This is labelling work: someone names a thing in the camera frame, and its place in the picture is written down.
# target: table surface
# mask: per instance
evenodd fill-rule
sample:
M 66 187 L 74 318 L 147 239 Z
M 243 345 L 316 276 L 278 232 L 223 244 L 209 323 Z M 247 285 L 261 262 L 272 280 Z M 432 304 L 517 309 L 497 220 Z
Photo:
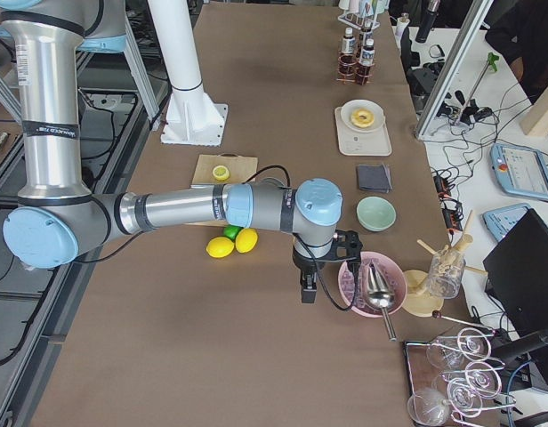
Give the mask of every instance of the table surface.
M 418 28 L 411 28 L 411 39 L 414 40 Z M 442 46 L 446 55 L 455 40 L 457 30 L 447 28 L 435 28 L 429 35 L 425 44 L 413 43 L 413 51 L 421 55 L 421 63 L 434 62 L 430 57 L 430 48 L 435 44 Z M 465 57 L 462 67 L 458 70 L 450 92 L 461 90 L 466 97 L 480 74 L 489 52 L 496 52 L 486 41 L 485 31 L 479 31 L 474 38 L 470 51 Z M 474 95 L 479 107 L 490 107 L 497 110 L 500 125 L 498 130 L 498 141 L 512 143 L 539 149 L 548 155 L 548 135 L 544 137 L 527 137 L 520 128 L 520 120 L 528 113 L 531 105 L 527 95 L 517 84 L 513 73 L 505 63 L 503 57 L 497 63 L 497 72 L 488 71 L 478 86 Z M 460 167 L 462 178 L 456 180 L 461 182 L 458 186 L 459 195 L 457 198 L 463 202 L 464 216 L 467 218 L 470 211 L 476 214 L 475 220 L 471 223 L 470 232 L 474 241 L 466 253 L 468 265 L 483 268 L 483 260 L 495 247 L 496 241 L 488 232 L 481 215 L 492 209 L 517 203 L 529 203 L 536 209 L 537 213 L 548 225 L 548 203 L 526 197 L 514 197 L 504 193 L 496 181 L 495 174 L 491 168 L 489 150 L 495 138 L 492 118 L 487 118 L 485 124 L 475 125 L 463 137 L 459 135 L 463 129 L 447 125 L 445 117 L 436 118 L 430 126 L 429 134 L 424 138 L 427 155 L 431 166 L 443 169 L 453 165 L 461 165 L 472 160 L 473 175 L 467 166 Z M 482 322 L 499 327 L 500 309 L 488 299 L 484 293 L 486 279 L 481 275 L 466 271 L 463 276 L 463 289 L 468 307 L 478 309 L 480 315 L 495 313 L 494 315 L 482 318 Z M 518 408 L 525 415 L 548 410 L 548 393 L 540 391 L 518 391 L 514 393 L 518 399 Z
M 129 190 L 187 188 L 199 154 L 236 153 L 259 167 L 288 168 L 294 186 L 312 177 L 343 193 L 342 230 L 358 230 L 366 250 L 403 270 L 427 270 L 415 242 L 447 243 L 426 152 L 413 135 L 415 113 L 388 16 L 375 32 L 373 83 L 335 81 L 344 25 L 337 8 L 206 4 L 195 37 L 205 90 L 230 107 L 219 148 L 169 146 L 153 133 Z M 334 109 L 352 99 L 379 103 L 389 157 L 339 153 Z M 397 208 L 393 227 L 371 233 L 356 220 L 355 166 L 386 163 Z M 412 425 L 400 343 L 379 318 L 334 309 L 318 292 L 300 304 L 292 238 L 259 231 L 249 254 L 209 258 L 221 229 L 186 225 L 141 236 L 99 264 L 32 425 Z M 110 252 L 121 242 L 109 245 Z M 336 288 L 338 265 L 324 275 Z M 465 317 L 463 298 L 445 312 Z M 450 325 L 392 316 L 399 338 L 428 341 Z

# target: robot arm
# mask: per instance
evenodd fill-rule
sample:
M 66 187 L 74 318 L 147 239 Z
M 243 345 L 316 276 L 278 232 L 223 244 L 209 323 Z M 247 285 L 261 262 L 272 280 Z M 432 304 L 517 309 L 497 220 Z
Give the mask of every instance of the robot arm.
M 359 259 L 356 234 L 335 233 L 342 196 L 326 180 L 306 181 L 298 190 L 264 181 L 159 195 L 93 195 L 80 173 L 75 50 L 124 48 L 124 0 L 0 0 L 0 7 L 15 39 L 27 168 L 20 207 L 6 219 L 4 238 L 22 261 L 52 268 L 138 231 L 226 219 L 295 234 L 302 300 L 313 302 L 323 262 Z M 339 246 L 346 246 L 346 256 L 337 255 Z

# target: brown table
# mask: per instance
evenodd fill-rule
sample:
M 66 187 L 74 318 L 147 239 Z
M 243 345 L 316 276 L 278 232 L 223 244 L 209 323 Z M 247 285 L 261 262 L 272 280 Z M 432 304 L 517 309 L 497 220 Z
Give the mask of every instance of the brown table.
M 344 25 L 326 7 L 205 5 L 196 28 L 205 89 L 227 102 L 219 148 L 164 146 L 154 133 L 130 184 L 136 193 L 184 189 L 201 153 L 257 156 L 285 165 L 297 187 L 325 177 L 342 190 L 338 226 L 358 230 L 366 250 L 403 270 L 427 270 L 416 244 L 447 243 L 415 113 L 386 14 L 375 32 L 377 66 L 364 87 L 335 82 Z M 346 157 L 337 148 L 334 108 L 376 101 L 393 153 Z M 398 210 L 382 233 L 363 230 L 355 166 L 391 165 Z M 100 264 L 33 419 L 35 426 L 411 425 L 401 345 L 380 319 L 334 309 L 319 291 L 300 304 L 288 235 L 261 231 L 249 254 L 205 253 L 221 229 L 186 225 L 142 236 Z M 338 266 L 324 269 L 330 291 Z M 463 298 L 445 312 L 466 316 Z M 401 339 L 430 340 L 443 320 L 392 316 Z

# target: person's hand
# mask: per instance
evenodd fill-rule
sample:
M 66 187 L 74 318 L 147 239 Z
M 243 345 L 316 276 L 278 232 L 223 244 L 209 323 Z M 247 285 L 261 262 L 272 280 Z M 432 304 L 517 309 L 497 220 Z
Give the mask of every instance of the person's hand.
M 519 57 L 517 60 L 509 64 L 509 68 L 512 69 L 512 73 L 517 78 L 517 81 L 520 82 L 523 78 L 523 58 Z

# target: green bowl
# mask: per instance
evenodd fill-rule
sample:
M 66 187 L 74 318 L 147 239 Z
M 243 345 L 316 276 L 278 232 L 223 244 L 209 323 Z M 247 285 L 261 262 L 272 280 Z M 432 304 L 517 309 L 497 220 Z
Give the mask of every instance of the green bowl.
M 381 197 L 365 197 L 357 204 L 357 219 L 371 231 L 387 230 L 397 219 L 391 203 Z

